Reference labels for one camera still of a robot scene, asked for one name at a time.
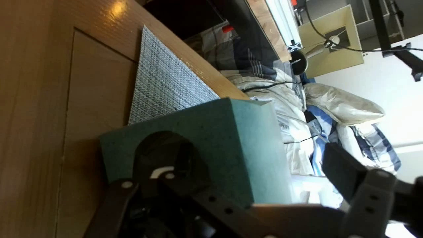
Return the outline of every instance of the table surface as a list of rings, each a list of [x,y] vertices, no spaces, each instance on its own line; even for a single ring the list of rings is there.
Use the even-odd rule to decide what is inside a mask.
[[[146,25],[219,97],[247,97],[133,0],[0,8],[0,237],[81,237],[104,193],[97,136],[128,118]]]

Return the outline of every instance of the gray grid mat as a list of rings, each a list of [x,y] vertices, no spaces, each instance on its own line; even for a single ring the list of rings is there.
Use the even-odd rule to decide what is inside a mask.
[[[143,27],[128,124],[217,99],[182,61]]]

